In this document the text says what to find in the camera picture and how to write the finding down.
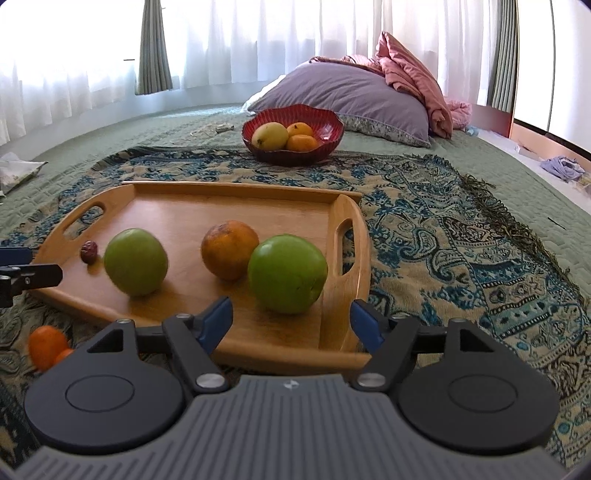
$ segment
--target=tray handle hole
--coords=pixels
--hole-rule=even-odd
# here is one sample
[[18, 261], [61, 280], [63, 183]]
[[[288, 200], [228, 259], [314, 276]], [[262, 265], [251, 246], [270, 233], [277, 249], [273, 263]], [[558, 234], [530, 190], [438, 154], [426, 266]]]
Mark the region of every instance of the tray handle hole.
[[353, 236], [352, 222], [347, 225], [343, 234], [343, 275], [345, 275], [355, 263], [355, 237]]
[[82, 214], [80, 218], [74, 220], [74, 222], [64, 230], [64, 236], [68, 240], [76, 240], [76, 238], [78, 238], [82, 232], [95, 223], [104, 214], [104, 212], [105, 211], [98, 205], [89, 208]]

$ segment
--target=tangerine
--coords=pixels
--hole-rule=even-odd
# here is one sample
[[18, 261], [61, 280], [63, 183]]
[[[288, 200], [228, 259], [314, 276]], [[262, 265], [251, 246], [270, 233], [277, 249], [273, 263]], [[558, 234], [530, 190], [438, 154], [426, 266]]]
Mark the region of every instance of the tangerine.
[[68, 348], [68, 340], [57, 328], [43, 325], [29, 335], [28, 348], [33, 365], [45, 372], [53, 366], [57, 356]]
[[74, 352], [73, 348], [66, 348], [65, 350], [62, 350], [62, 352], [56, 357], [56, 359], [53, 361], [53, 365], [57, 365], [58, 363], [60, 363], [65, 357], [67, 357], [68, 355], [70, 355], [71, 353]]
[[248, 262], [258, 244], [258, 235], [251, 227], [238, 220], [229, 220], [207, 231], [201, 242], [201, 257], [215, 276], [235, 281], [246, 274]]
[[290, 137], [293, 137], [294, 135], [314, 136], [314, 130], [312, 127], [308, 124], [305, 124], [304, 122], [296, 122], [291, 124], [289, 127], [287, 127], [287, 133]]
[[293, 135], [289, 137], [285, 147], [293, 152], [309, 152], [319, 145], [318, 140], [309, 135]]

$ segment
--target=fruit bowl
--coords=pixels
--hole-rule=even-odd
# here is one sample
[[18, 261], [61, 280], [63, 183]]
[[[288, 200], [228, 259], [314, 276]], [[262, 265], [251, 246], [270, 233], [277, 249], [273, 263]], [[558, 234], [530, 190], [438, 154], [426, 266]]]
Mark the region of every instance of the fruit bowl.
[[[284, 127], [295, 122], [307, 123], [314, 130], [314, 137], [320, 145], [309, 152], [261, 150], [251, 143], [252, 135], [258, 127], [269, 122], [278, 122]], [[242, 127], [242, 140], [258, 161], [283, 167], [303, 167], [325, 160], [339, 145], [344, 132], [345, 127], [334, 112], [298, 104], [259, 112]]]

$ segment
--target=pink blanket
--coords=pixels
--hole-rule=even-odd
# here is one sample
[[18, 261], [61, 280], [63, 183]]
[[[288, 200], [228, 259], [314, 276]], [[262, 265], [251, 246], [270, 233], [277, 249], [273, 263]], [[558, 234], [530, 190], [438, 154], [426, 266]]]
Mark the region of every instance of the pink blanket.
[[445, 103], [437, 80], [427, 67], [388, 32], [380, 35], [376, 59], [386, 75], [388, 85], [397, 92], [407, 92], [422, 100], [433, 133], [451, 138], [452, 113]]
[[472, 119], [472, 104], [460, 100], [450, 100], [447, 97], [445, 102], [452, 112], [453, 129], [464, 130]]
[[[341, 60], [314, 57], [310, 61], [352, 64], [380, 74], [385, 78], [386, 83], [396, 91], [412, 95], [425, 106], [429, 117], [429, 127], [433, 133], [443, 138], [452, 137], [454, 129], [452, 112], [443, 97], [437, 80], [426, 66], [390, 33], [382, 32], [376, 46], [376, 55], [372, 59], [363, 55], [352, 55]], [[456, 111], [458, 125], [461, 125], [466, 120], [465, 103], [461, 102], [461, 105], [454, 103], [454, 111]]]

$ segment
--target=white curtain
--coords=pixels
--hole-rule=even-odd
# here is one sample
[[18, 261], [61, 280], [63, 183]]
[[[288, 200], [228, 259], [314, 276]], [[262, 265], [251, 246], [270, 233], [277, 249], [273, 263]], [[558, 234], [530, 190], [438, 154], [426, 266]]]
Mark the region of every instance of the white curtain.
[[274, 80], [315, 55], [372, 56], [382, 30], [454, 99], [486, 103], [497, 0], [163, 0], [177, 86]]
[[134, 94], [143, 0], [0, 7], [0, 145]]
[[[135, 93], [144, 0], [7, 0], [0, 145]], [[497, 0], [162, 0], [173, 86], [272, 81], [315, 55], [372, 56], [382, 30], [443, 93], [485, 103]]]

